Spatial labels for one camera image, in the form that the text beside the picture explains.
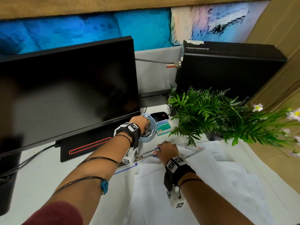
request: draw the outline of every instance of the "potted plant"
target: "potted plant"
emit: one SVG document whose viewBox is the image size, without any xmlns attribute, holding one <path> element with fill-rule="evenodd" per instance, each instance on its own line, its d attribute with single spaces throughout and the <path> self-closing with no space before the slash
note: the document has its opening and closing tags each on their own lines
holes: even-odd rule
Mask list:
<svg viewBox="0 0 300 225">
<path fill-rule="evenodd" d="M 172 93 L 168 104 L 176 109 L 173 119 L 178 119 L 170 135 L 185 135 L 189 145 L 194 145 L 194 139 L 199 140 L 201 134 L 214 133 L 227 143 L 233 139 L 232 146 L 242 139 L 247 143 L 259 142 L 274 147 L 291 146 L 300 142 L 297 136 L 289 135 L 288 127 L 300 125 L 300 109 L 263 111 L 261 104 L 254 109 L 241 106 L 238 98 L 230 99 L 224 91 L 199 90 L 192 87 L 187 93 Z"/>
</svg>

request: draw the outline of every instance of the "computer mouse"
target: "computer mouse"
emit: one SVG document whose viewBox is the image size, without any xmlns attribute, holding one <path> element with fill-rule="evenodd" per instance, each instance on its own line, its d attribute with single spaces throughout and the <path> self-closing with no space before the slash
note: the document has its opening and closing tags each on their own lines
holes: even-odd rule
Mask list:
<svg viewBox="0 0 300 225">
<path fill-rule="evenodd" d="M 158 122 L 158 121 L 163 121 L 163 120 L 169 120 L 169 116 L 167 115 L 166 112 L 157 112 L 157 113 L 152 113 L 150 114 L 153 119 Z"/>
</svg>

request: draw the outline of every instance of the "desk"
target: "desk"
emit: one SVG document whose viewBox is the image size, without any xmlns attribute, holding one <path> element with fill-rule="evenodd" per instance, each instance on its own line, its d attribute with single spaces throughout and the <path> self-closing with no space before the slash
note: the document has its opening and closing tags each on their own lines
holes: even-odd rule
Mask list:
<svg viewBox="0 0 300 225">
<path fill-rule="evenodd" d="M 150 114 L 160 111 L 169 113 L 169 110 L 167 105 L 160 105 L 148 107 L 146 112 Z M 170 121 L 170 125 L 174 127 L 176 121 Z M 176 144 L 187 142 L 185 137 L 180 136 L 168 137 L 168 134 L 155 136 L 151 142 L 139 145 L 140 154 L 153 150 L 164 140 Z M 208 140 L 203 136 L 201 141 Z M 51 144 L 53 142 L 24 151 L 20 162 Z M 295 225 L 300 222 L 300 195 L 266 166 L 246 143 L 239 142 L 234 147 L 228 145 L 226 151 L 236 162 L 243 163 L 249 173 L 260 176 L 264 183 L 266 202 L 276 224 Z M 0 224 L 20 225 L 23 223 L 50 198 L 59 183 L 88 155 L 61 163 L 60 148 L 51 148 L 32 160 L 18 172 L 10 210 L 0 217 Z M 137 173 L 138 166 L 112 177 L 109 191 L 101 197 L 91 225 L 123 224 L 123 218 L 133 194 L 134 175 Z"/>
</svg>

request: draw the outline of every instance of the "red sleeve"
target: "red sleeve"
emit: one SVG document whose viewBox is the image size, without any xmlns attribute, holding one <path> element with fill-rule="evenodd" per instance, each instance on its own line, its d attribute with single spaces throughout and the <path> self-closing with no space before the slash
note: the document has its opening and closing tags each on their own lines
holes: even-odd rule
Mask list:
<svg viewBox="0 0 300 225">
<path fill-rule="evenodd" d="M 83 225 L 80 212 L 73 205 L 57 201 L 46 204 L 22 225 Z"/>
</svg>

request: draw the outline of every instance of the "monitor screen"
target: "monitor screen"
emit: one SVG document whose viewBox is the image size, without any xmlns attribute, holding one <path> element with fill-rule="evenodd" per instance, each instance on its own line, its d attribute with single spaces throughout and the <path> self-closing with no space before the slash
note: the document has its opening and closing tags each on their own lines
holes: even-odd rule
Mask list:
<svg viewBox="0 0 300 225">
<path fill-rule="evenodd" d="M 131 37 L 3 57 L 0 88 L 0 139 L 23 150 L 140 114 Z"/>
</svg>

